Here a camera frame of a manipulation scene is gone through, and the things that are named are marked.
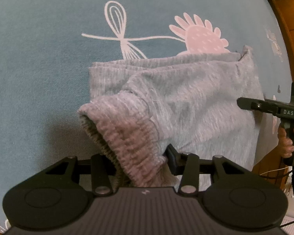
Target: screw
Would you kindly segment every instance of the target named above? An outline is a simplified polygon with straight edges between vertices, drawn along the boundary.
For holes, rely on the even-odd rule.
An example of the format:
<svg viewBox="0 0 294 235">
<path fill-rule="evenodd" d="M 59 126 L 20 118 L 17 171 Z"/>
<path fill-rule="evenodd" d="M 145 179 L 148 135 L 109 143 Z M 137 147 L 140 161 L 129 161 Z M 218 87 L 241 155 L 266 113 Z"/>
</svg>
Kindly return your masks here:
<svg viewBox="0 0 294 235">
<path fill-rule="evenodd" d="M 107 186 L 98 186 L 95 189 L 95 193 L 97 193 L 97 194 L 108 194 L 108 193 L 110 193 L 110 188 L 107 187 Z"/>
<path fill-rule="evenodd" d="M 194 187 L 192 185 L 184 185 L 181 187 L 181 191 L 183 193 L 187 193 L 187 194 L 194 193 L 194 192 L 196 192 L 196 187 Z"/>
</svg>

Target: pink strawberry print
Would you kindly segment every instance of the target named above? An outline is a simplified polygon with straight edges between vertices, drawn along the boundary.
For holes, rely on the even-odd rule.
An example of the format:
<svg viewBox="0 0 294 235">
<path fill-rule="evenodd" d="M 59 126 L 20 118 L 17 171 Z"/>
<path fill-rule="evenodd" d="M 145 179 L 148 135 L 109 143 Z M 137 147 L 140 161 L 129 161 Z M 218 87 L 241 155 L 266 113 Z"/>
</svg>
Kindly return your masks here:
<svg viewBox="0 0 294 235">
<path fill-rule="evenodd" d="M 220 39 L 221 31 L 218 27 L 213 30 L 209 20 L 205 24 L 201 18 L 194 14 L 194 20 L 187 14 L 183 14 L 184 19 L 175 16 L 175 21 L 180 27 L 169 25 L 170 30 L 185 40 L 187 51 L 181 54 L 198 54 L 198 53 L 228 53 L 225 47 L 229 45 L 226 39 Z"/>
</svg>

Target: ribbed surface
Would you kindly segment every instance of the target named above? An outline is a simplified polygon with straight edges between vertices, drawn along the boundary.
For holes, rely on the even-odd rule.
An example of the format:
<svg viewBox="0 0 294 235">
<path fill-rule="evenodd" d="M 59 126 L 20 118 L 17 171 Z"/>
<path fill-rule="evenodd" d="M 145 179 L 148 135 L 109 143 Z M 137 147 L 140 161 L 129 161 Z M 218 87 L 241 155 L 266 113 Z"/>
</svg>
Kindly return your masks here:
<svg viewBox="0 0 294 235">
<path fill-rule="evenodd" d="M 285 216 L 281 225 L 294 221 L 294 218 Z M 294 223 L 288 226 L 284 226 L 283 231 L 285 231 L 288 235 L 294 235 Z"/>
<path fill-rule="evenodd" d="M 12 228 L 8 235 L 34 232 Z M 111 197 L 95 200 L 79 221 L 45 235 L 284 235 L 277 228 L 250 233 L 222 227 L 195 199 L 175 194 L 173 188 L 121 188 Z"/>
</svg>

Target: finger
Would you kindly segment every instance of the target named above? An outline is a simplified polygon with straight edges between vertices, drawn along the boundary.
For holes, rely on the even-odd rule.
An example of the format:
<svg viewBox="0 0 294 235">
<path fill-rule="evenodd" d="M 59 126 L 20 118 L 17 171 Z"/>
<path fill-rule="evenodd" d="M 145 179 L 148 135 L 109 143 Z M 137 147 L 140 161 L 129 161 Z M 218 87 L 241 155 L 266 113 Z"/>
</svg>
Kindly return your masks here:
<svg viewBox="0 0 294 235">
<path fill-rule="evenodd" d="M 279 139 L 279 143 L 278 145 L 280 145 L 281 147 L 287 147 L 287 146 L 292 146 L 293 141 L 289 138 L 281 138 Z"/>
<path fill-rule="evenodd" d="M 283 148 L 284 154 L 292 153 L 294 152 L 294 146 L 284 147 Z"/>
<path fill-rule="evenodd" d="M 291 156 L 292 156 L 292 153 L 287 153 L 287 154 L 282 155 L 283 158 L 289 158 Z"/>
<path fill-rule="evenodd" d="M 278 128 L 278 138 L 286 138 L 286 131 L 282 127 Z"/>
</svg>

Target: human hand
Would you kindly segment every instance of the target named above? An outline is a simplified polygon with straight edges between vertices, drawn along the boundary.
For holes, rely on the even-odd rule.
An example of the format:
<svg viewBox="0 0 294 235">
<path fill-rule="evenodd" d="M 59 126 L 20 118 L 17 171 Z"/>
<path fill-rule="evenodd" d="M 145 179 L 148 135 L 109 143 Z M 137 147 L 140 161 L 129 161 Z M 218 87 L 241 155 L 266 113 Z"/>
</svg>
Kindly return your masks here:
<svg viewBox="0 0 294 235">
<path fill-rule="evenodd" d="M 289 158 L 292 156 L 292 152 L 294 152 L 294 146 L 291 139 L 286 138 L 286 131 L 284 128 L 279 127 L 278 129 L 278 139 L 279 143 L 276 147 L 278 153 L 283 158 Z"/>
</svg>

